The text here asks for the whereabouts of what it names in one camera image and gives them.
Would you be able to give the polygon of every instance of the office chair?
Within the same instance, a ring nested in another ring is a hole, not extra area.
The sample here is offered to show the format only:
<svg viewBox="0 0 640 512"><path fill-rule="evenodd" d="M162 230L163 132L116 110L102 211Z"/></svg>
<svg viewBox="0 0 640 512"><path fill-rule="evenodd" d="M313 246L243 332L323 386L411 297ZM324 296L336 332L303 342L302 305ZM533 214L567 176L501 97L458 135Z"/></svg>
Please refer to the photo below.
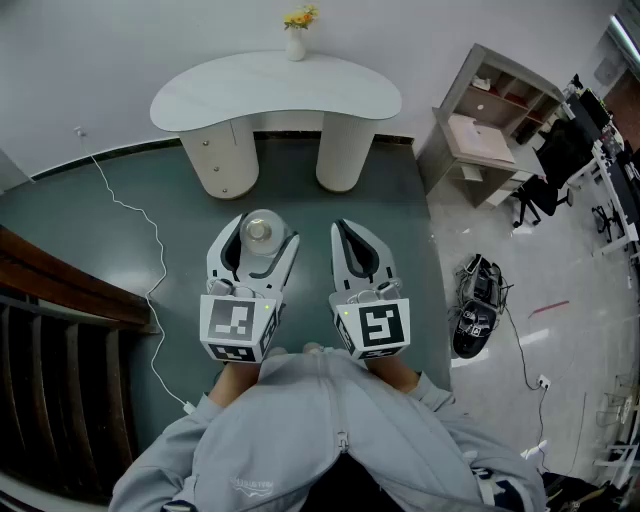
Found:
<svg viewBox="0 0 640 512"><path fill-rule="evenodd" d="M520 227L524 222L527 208L535 216L533 225L537 226L541 219L535 206L550 217L555 213L558 205L567 203L572 206L573 192L568 190L567 195L562 199L558 198L558 192L575 172L591 160L592 156L591 145L575 120L567 122L561 119L553 123L544 145L536 155L546 175L546 181L535 176L513 194L521 203L520 220L513 223L514 228Z"/></svg>

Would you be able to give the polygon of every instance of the sleeve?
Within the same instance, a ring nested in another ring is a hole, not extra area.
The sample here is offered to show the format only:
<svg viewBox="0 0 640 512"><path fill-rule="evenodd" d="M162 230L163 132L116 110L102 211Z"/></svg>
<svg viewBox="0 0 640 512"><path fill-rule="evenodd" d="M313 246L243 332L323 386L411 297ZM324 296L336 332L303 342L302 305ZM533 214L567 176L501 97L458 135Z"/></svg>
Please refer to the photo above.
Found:
<svg viewBox="0 0 640 512"><path fill-rule="evenodd" d="M485 504L517 512L544 510L544 485L535 467L459 410L453 393L436 387L423 372L409 396L431 409L447 429L469 461Z"/></svg>
<svg viewBox="0 0 640 512"><path fill-rule="evenodd" d="M196 446L222 410L203 396L195 411L169 425L118 480L109 512L159 512L182 490Z"/></svg>

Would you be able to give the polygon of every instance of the wall outlet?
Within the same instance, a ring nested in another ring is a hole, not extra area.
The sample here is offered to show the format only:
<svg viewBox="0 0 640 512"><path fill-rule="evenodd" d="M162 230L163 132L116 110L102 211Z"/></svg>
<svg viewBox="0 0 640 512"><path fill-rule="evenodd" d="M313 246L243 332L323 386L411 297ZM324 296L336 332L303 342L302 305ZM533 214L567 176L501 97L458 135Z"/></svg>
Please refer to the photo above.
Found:
<svg viewBox="0 0 640 512"><path fill-rule="evenodd" d="M551 387L551 381L544 375L540 374L540 377L538 377L538 386L547 390Z"/></svg>

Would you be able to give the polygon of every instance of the white vase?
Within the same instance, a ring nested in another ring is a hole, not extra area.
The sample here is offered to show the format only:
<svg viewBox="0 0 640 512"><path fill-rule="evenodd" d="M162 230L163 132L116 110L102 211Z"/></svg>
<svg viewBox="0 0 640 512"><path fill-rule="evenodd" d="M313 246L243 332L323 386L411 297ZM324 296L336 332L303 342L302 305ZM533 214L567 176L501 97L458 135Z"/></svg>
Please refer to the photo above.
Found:
<svg viewBox="0 0 640 512"><path fill-rule="evenodd" d="M299 28L287 29L287 32L289 32L289 41L287 42L285 53L289 60L302 60L304 59L305 53L307 53L304 44L302 44L301 31Z"/></svg>

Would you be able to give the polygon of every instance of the gray hoodie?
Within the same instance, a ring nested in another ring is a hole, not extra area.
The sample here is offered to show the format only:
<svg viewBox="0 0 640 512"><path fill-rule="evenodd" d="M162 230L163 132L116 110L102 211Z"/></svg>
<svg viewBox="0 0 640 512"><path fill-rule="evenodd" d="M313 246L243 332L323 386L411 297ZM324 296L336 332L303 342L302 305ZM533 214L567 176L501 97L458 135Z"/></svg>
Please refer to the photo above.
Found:
<svg viewBox="0 0 640 512"><path fill-rule="evenodd" d="M129 468L109 510L184 500L199 512L297 511L341 453L404 510L493 510L514 493L521 510L544 510L534 467L458 411L451 393L424 373L401 393L340 352L267 359L226 409L203 397Z"/></svg>

